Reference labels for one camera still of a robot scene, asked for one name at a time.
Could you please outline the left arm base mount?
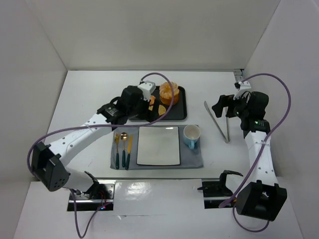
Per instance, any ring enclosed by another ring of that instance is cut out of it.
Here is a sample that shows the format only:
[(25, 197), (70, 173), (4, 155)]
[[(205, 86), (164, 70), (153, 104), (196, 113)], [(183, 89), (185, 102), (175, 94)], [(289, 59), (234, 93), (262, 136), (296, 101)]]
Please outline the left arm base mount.
[(114, 209), (115, 180), (99, 180), (99, 187), (94, 194), (75, 192), (75, 202), (70, 193), (67, 211), (74, 211), (74, 203), (78, 212), (112, 211)]

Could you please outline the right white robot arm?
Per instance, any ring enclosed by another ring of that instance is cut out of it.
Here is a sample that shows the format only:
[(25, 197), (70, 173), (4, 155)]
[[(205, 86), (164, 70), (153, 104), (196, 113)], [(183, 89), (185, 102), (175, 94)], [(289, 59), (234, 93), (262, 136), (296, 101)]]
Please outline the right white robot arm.
[(287, 199), (287, 191), (278, 184), (274, 173), (269, 123), (264, 119), (269, 97), (261, 92), (244, 92), (241, 96), (221, 95), (212, 110), (219, 118), (227, 108), (226, 117), (238, 117), (246, 142), (250, 170), (230, 197), (237, 214), (274, 221)]

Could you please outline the black plastic tray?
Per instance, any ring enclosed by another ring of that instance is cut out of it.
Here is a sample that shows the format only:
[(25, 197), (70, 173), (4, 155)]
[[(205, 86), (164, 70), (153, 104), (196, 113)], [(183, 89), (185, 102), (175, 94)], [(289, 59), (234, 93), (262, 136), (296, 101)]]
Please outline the black plastic tray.
[[(186, 103), (186, 93), (184, 87), (179, 86), (179, 99), (175, 105), (172, 106), (171, 110), (168, 114), (162, 119), (165, 121), (181, 121), (187, 118), (187, 103)], [(160, 105), (163, 105), (166, 109), (168, 109), (169, 105), (165, 105), (160, 101), (160, 86), (156, 86), (156, 89), (152, 93), (153, 96), (159, 100)], [(132, 118), (131, 121), (142, 121), (138, 118)]]

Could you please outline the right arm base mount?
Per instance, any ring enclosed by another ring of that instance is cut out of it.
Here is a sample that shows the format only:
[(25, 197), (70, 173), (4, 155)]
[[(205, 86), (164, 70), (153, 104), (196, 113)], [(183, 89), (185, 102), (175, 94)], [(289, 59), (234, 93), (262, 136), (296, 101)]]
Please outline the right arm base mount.
[(205, 209), (217, 209), (223, 201), (233, 195), (226, 186), (220, 186), (219, 181), (202, 181), (202, 185), (197, 190), (203, 193)]

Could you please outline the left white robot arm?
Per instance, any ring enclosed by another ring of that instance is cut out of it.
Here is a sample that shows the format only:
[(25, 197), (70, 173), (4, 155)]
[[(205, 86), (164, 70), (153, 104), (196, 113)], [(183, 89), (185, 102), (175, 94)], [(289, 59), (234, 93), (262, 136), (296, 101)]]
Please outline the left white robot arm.
[(125, 125), (129, 119), (146, 116), (155, 88), (151, 82), (127, 86), (119, 97), (101, 106), (78, 130), (50, 144), (37, 143), (33, 148), (32, 172), (50, 192), (60, 188), (88, 194), (96, 192), (100, 187), (98, 180), (88, 171), (78, 172), (68, 168), (68, 164), (83, 149)]

